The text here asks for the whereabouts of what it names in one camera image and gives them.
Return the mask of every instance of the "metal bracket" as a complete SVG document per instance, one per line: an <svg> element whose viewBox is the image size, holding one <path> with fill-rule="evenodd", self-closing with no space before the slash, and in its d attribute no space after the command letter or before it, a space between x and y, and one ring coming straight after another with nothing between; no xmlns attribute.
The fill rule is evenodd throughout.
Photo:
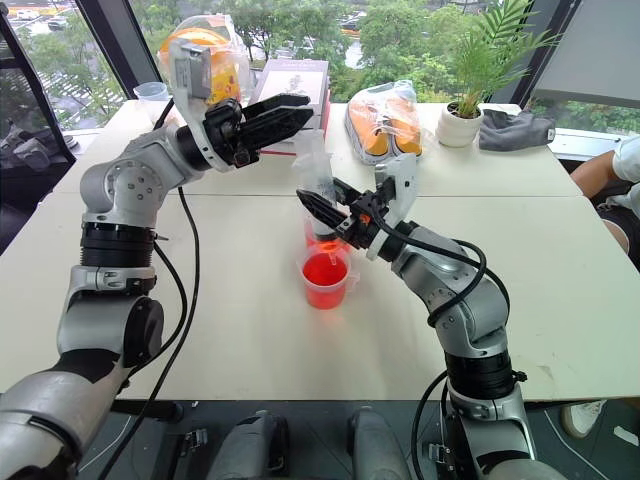
<svg viewBox="0 0 640 480"><path fill-rule="evenodd" d="M206 445L209 442L209 434L204 428L198 428L188 432L184 436L180 456L185 457L189 452L193 453L196 449Z"/></svg>
<svg viewBox="0 0 640 480"><path fill-rule="evenodd" d="M453 472L456 468L453 460L453 453L446 445L430 443L429 459L439 465L444 465L449 472Z"/></svg>

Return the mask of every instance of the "person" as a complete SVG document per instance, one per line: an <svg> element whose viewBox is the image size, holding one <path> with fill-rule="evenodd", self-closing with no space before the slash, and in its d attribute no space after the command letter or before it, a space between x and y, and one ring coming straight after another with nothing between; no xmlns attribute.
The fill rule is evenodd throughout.
<svg viewBox="0 0 640 480"><path fill-rule="evenodd" d="M584 162L571 173L582 193L594 198L612 180L634 185L596 207L598 215L640 272L640 135ZM574 438L585 438L595 426L606 400L563 407L562 426Z"/></svg>

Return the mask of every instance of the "orange object in plastic bag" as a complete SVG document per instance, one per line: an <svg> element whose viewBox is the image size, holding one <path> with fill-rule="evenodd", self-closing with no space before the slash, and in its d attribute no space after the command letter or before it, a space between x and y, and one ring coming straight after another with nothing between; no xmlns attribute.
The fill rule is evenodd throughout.
<svg viewBox="0 0 640 480"><path fill-rule="evenodd" d="M168 73L171 41L184 38L196 45L207 46L211 52L211 95L206 103L213 105L225 98L242 101L243 86L250 85L249 64L236 37L228 15L197 15L180 23L167 37L158 51L158 59Z"/></svg>
<svg viewBox="0 0 640 480"><path fill-rule="evenodd" d="M370 87L347 105L345 125L354 150L367 165L390 156L422 154L416 95L409 80Z"/></svg>

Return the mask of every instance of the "white plant pot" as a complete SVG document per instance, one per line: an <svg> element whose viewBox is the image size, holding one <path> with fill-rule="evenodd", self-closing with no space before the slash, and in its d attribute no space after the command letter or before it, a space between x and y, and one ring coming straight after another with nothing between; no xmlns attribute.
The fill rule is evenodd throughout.
<svg viewBox="0 0 640 480"><path fill-rule="evenodd" d="M476 137L484 113L480 110L480 115L476 118L460 118L456 117L449 111L451 103L445 105L440 114L438 127L436 128L436 136L443 145L448 147L464 147L473 142Z"/></svg>

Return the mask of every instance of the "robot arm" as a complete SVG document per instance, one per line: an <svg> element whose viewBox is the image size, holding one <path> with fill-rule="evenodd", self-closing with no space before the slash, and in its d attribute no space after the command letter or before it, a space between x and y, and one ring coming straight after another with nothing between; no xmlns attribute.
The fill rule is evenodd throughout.
<svg viewBox="0 0 640 480"><path fill-rule="evenodd" d="M133 140L82 178L81 260L58 329L60 360L0 397L0 479L66 479L134 369L161 349L162 306L151 254L156 215L169 190L214 168L258 161L258 150L295 134L313 115L308 97L279 95L242 109L206 107L208 49L175 42L175 103L188 126Z"/></svg>
<svg viewBox="0 0 640 480"><path fill-rule="evenodd" d="M340 238L367 249L370 259L390 262L391 270L432 313L429 325L444 350L453 406L443 463L460 478L490 478L494 467L506 461L535 461L517 383L526 376L512 370L507 350L508 299L496 283L482 278L460 301L442 307L473 281L478 262L463 261L467 254L456 241L403 221L415 198L415 168L415 157L409 154L376 166L375 192L360 193L334 178L336 198L349 207L349 215L315 193L297 193L311 214ZM385 232L383 222L395 227L396 234ZM501 467L502 475L521 475L521 467L510 465Z"/></svg>

